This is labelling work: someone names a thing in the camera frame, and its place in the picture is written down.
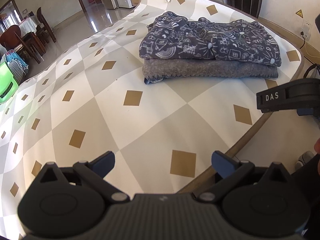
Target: folded clothes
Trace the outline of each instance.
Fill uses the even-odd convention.
[[[148,25],[139,47],[144,59],[238,60],[281,66],[276,40],[258,22],[212,23],[204,17],[188,21],[165,12]]]
[[[277,67],[274,66],[210,59],[145,59],[142,73],[145,84],[177,77],[278,77]]]

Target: white tablecloth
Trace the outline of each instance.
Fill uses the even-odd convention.
[[[23,37],[24,35],[26,35],[29,32],[36,32],[36,28],[37,26],[40,24],[40,22],[38,21],[37,17],[31,16],[27,19],[25,19],[24,21],[22,21],[19,24],[20,30],[21,30],[21,37]]]

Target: navy printed blanket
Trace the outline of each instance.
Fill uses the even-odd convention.
[[[276,40],[256,21],[212,23],[204,17],[188,21],[170,11],[148,25],[139,55],[144,59],[237,60],[281,66]]]

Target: patterned fabric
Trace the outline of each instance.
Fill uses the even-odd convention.
[[[290,81],[301,64],[299,50],[265,28],[280,47],[276,80],[192,77],[145,85],[139,45],[165,11],[190,21],[254,21],[210,0],[141,0],[23,82],[0,105],[1,236],[25,236],[17,206],[49,161],[67,167],[111,150],[116,165],[105,180],[131,197],[177,192],[210,166],[214,150],[226,152],[256,132],[262,114],[255,94]]]
[[[148,25],[141,42],[141,58],[194,58],[238,60],[275,67],[281,66],[276,40],[258,22],[236,20],[212,23],[204,17],[186,17],[165,12]]]
[[[8,62],[8,61],[11,61],[11,60],[13,60],[13,59],[18,59],[23,66],[26,66],[26,67],[28,68],[28,64],[25,63],[25,62],[23,61],[23,59],[22,59],[16,52],[14,52],[13,49],[10,49],[10,50],[6,53],[6,59],[7,59],[7,62]]]
[[[28,73],[28,66],[23,66],[20,60],[13,59],[9,62],[7,62],[8,68],[13,74],[14,80],[19,85],[23,77]]]

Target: tiled floor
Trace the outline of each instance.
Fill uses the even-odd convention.
[[[41,58],[41,63],[38,64],[34,59],[29,62],[29,72],[26,79],[29,79],[48,68],[63,52],[71,46],[79,43],[80,41],[92,36],[96,33],[91,22],[97,31],[102,31],[109,27],[116,21],[127,16],[132,9],[118,8],[115,10],[105,9],[103,4],[93,4],[87,8],[87,14],[78,18],[65,28],[59,28],[54,31],[57,42],[46,45],[47,52]]]
[[[95,34],[91,21],[97,31],[101,31],[128,15],[132,9],[105,10],[103,5],[99,4],[90,6],[87,11],[87,15],[56,31],[57,42],[51,41],[47,45],[47,53],[44,54],[41,64],[31,60],[26,78],[39,74],[68,48]],[[305,62],[301,75],[310,66],[307,60]],[[301,117],[291,110],[275,112],[238,153],[237,158],[248,159],[260,166],[281,161],[292,172],[297,158],[305,151],[313,151],[313,145],[319,137],[320,130],[312,117]]]

